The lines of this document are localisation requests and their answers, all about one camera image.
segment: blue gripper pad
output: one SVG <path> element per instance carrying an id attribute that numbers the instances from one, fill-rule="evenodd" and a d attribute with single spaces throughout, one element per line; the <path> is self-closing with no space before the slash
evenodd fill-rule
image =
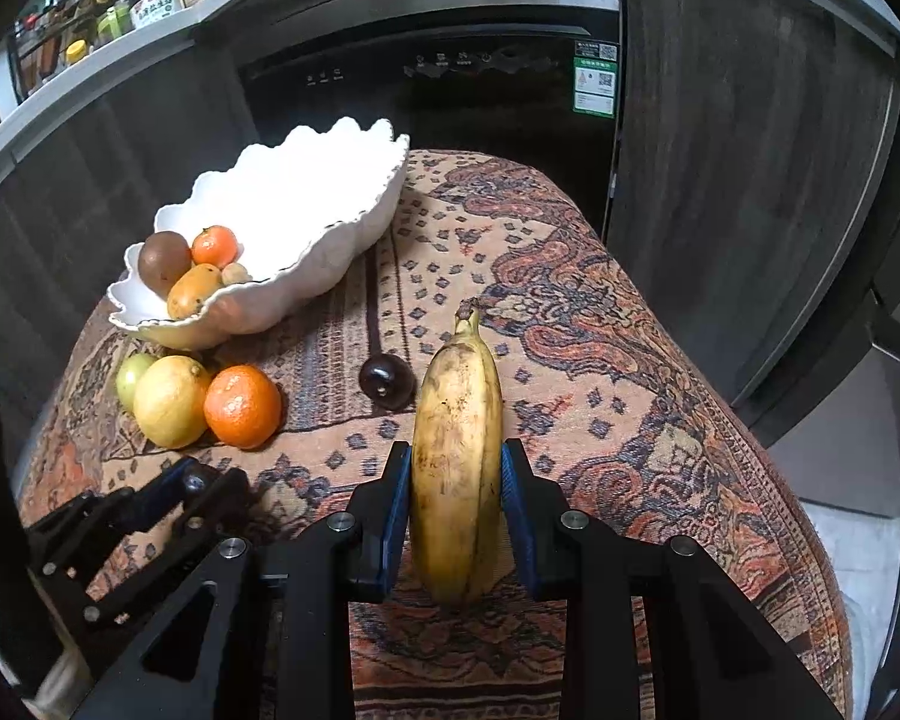
<path id="1" fill-rule="evenodd" d="M 511 547 L 514 549 L 514 562 L 520 583 L 528 593 L 535 597 L 538 590 L 536 574 L 536 539 L 530 528 L 530 517 L 527 512 L 527 501 L 520 482 L 519 474 L 514 466 L 514 456 L 504 444 L 500 453 L 501 503 L 506 516 L 506 528 L 509 530 Z"/>
<path id="2" fill-rule="evenodd" d="M 389 595 L 396 584 L 403 555 L 403 541 L 407 533 L 407 515 L 410 512 L 410 452 L 407 446 L 400 460 L 400 476 L 397 479 L 394 501 L 386 516 L 381 555 L 381 580 L 384 594 Z"/>
<path id="3" fill-rule="evenodd" d="M 144 485 L 130 502 L 130 510 L 124 515 L 122 526 L 127 531 L 146 533 L 170 510 L 183 500 L 183 477 L 199 461 L 191 457 L 180 458 L 169 469 Z"/>

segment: cabinet door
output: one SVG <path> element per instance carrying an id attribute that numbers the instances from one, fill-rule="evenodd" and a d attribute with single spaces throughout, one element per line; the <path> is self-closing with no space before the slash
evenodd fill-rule
<path id="1" fill-rule="evenodd" d="M 896 123 L 895 62 L 806 0 L 626 0 L 608 247 L 733 401 L 847 255 Z"/>

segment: lemon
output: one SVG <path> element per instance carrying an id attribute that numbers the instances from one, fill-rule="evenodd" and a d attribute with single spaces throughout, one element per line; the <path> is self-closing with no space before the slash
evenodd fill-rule
<path id="1" fill-rule="evenodd" d="M 133 396 L 133 415 L 144 436 L 165 449 L 195 442 L 207 429 L 203 401 L 208 386 L 210 374 L 191 357 L 154 362 Z"/>
<path id="2" fill-rule="evenodd" d="M 130 413 L 133 413 L 133 394 L 137 391 L 137 382 L 155 362 L 156 357 L 152 354 L 131 354 L 117 371 L 117 398 Z"/>

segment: energy label sticker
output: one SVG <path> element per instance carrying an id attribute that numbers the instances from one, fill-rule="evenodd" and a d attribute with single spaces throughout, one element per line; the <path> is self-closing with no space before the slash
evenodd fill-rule
<path id="1" fill-rule="evenodd" d="M 617 63 L 576 57 L 573 70 L 573 110 L 612 118 L 617 95 Z"/>
<path id="2" fill-rule="evenodd" d="M 617 47 L 612 43 L 578 40 L 575 49 L 576 56 L 585 56 L 588 59 L 602 59 L 607 62 L 617 61 Z"/>

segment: small round fruit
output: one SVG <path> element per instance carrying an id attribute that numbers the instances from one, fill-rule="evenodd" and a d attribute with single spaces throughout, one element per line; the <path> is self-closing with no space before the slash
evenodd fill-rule
<path id="1" fill-rule="evenodd" d="M 170 288 L 190 266 L 187 239 L 173 230 L 154 233 L 147 238 L 137 258 L 140 280 L 165 300 Z"/>
<path id="2" fill-rule="evenodd" d="M 180 449 L 207 429 L 203 401 L 210 374 L 192 357 L 157 360 L 137 382 L 133 415 L 144 436 L 157 446 Z"/>
<path id="3" fill-rule="evenodd" d="M 224 269 L 237 259 L 237 237 L 229 227 L 214 224 L 194 238 L 190 253 L 198 265 L 206 263 Z"/>
<path id="4" fill-rule="evenodd" d="M 233 365 L 217 374 L 203 402 L 207 424 L 218 439 L 237 449 L 256 449 L 280 425 L 276 384 L 253 365 Z"/>
<path id="5" fill-rule="evenodd" d="M 230 263 L 221 271 L 223 276 L 223 285 L 229 287 L 231 284 L 245 284 L 250 281 L 250 274 L 247 269 L 240 263 Z"/>
<path id="6" fill-rule="evenodd" d="M 167 295 L 170 319 L 186 319 L 198 314 L 207 298 L 223 286 L 220 269 L 215 265 L 194 265 Z"/>
<path id="7" fill-rule="evenodd" d="M 413 397 L 413 370 L 402 357 L 371 354 L 360 368 L 360 389 L 378 406 L 398 412 Z"/>
<path id="8" fill-rule="evenodd" d="M 137 382 L 156 362 L 152 354 L 131 354 L 120 365 L 117 371 L 117 398 L 120 405 L 133 413 L 133 396 L 137 391 Z"/>

